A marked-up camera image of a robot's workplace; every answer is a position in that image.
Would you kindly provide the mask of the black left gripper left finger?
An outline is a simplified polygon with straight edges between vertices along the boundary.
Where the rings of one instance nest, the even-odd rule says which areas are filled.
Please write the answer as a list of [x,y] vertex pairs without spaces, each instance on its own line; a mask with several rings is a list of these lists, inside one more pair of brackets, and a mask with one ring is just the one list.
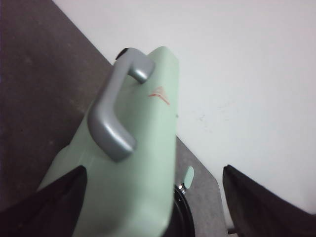
[[70,237],[83,205],[86,168],[71,170],[0,213],[2,237]]

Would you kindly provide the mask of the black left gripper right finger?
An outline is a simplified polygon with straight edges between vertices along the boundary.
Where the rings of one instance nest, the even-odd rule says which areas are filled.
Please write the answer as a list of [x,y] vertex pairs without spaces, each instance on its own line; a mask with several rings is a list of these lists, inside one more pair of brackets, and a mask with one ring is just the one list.
[[286,202],[231,165],[223,168],[223,187],[240,237],[314,237],[316,217]]

